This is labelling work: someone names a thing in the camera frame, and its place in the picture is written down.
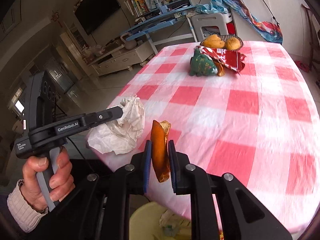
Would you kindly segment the white knit sleeve forearm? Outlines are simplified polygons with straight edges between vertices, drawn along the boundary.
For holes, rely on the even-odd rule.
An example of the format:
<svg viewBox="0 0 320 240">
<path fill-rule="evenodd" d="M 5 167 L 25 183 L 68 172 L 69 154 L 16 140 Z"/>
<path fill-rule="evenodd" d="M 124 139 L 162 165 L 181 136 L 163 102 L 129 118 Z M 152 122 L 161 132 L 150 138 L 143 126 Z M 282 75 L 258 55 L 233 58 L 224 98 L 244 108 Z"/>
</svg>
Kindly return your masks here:
<svg viewBox="0 0 320 240">
<path fill-rule="evenodd" d="M 48 208 L 43 211 L 35 210 L 23 197 L 21 193 L 21 186 L 24 184 L 24 180 L 20 179 L 12 193 L 7 198 L 8 209 L 18 224 L 18 226 L 25 233 L 32 232 L 39 224 L 42 217 L 48 213 Z"/>
</svg>

